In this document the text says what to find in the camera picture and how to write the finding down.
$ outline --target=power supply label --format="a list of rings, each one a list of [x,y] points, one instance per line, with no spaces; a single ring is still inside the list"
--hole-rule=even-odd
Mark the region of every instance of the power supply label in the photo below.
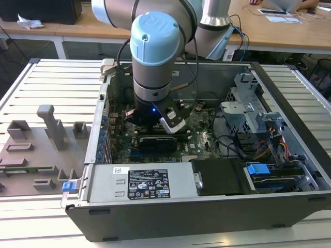
[[[167,169],[129,170],[128,177],[130,200],[170,198]]]

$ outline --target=red wire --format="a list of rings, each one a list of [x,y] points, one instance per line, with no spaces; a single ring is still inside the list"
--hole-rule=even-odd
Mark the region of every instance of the red wire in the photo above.
[[[257,149],[258,149],[258,150],[257,150],[257,153],[259,153],[259,150],[260,150],[259,147],[260,147],[260,145],[261,145],[262,143],[264,143],[264,142],[265,142],[265,141],[261,141],[261,142],[258,144],[258,146],[257,146]]]

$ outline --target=yellow wire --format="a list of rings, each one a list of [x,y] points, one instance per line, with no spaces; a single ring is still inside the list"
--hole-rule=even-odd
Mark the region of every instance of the yellow wire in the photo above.
[[[255,157],[254,158],[254,160],[256,160],[256,159],[259,159],[260,157],[262,157],[262,156],[264,156],[264,155],[266,155],[268,152],[270,151],[270,149],[268,148],[268,149],[266,149],[264,152],[262,152],[260,155],[258,155],[257,157]]]

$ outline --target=gray plastic block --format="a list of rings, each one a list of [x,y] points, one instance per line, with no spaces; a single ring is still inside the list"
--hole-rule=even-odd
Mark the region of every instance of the gray plastic block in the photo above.
[[[4,167],[22,167],[26,165],[27,165],[27,160],[25,158],[0,160],[0,166],[4,166]]]
[[[8,144],[5,146],[7,152],[15,151],[32,151],[33,145],[31,143]]]
[[[55,183],[51,178],[48,179],[35,179],[33,187],[36,190],[54,190],[55,189]]]
[[[57,129],[61,132],[62,137],[64,137],[64,135],[66,134],[66,130],[63,127],[62,121],[56,120],[56,124],[57,124]],[[45,128],[45,133],[47,134],[48,138],[52,138],[47,128]]]
[[[24,131],[29,130],[31,129],[25,120],[13,120],[7,128],[7,132],[13,140],[26,139]]]
[[[67,177],[66,173],[64,170],[60,169],[58,176],[57,176],[57,181],[60,182],[61,184],[67,182],[70,178]]]
[[[53,105],[41,105],[37,111],[37,115],[43,119],[46,124],[49,136],[54,140],[54,144],[57,150],[65,149],[65,142],[63,139],[63,130],[61,130],[57,121],[54,118],[54,106]]]
[[[58,175],[58,168],[53,166],[51,169],[39,169],[38,172],[43,176]]]
[[[72,131],[75,139],[88,138],[88,130],[84,122],[75,122],[72,126]]]
[[[3,170],[0,170],[0,178],[7,178],[8,177],[8,174],[3,171]]]
[[[71,169],[71,172],[70,172],[70,179],[78,179],[79,177],[77,176],[76,172],[74,169]]]

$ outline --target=blue tab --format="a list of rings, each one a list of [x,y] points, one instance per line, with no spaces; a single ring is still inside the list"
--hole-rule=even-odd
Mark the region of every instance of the blue tab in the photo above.
[[[75,192],[76,191],[76,182],[65,182],[62,185],[63,192]]]
[[[250,175],[270,174],[269,168],[266,164],[250,164],[247,166]]]

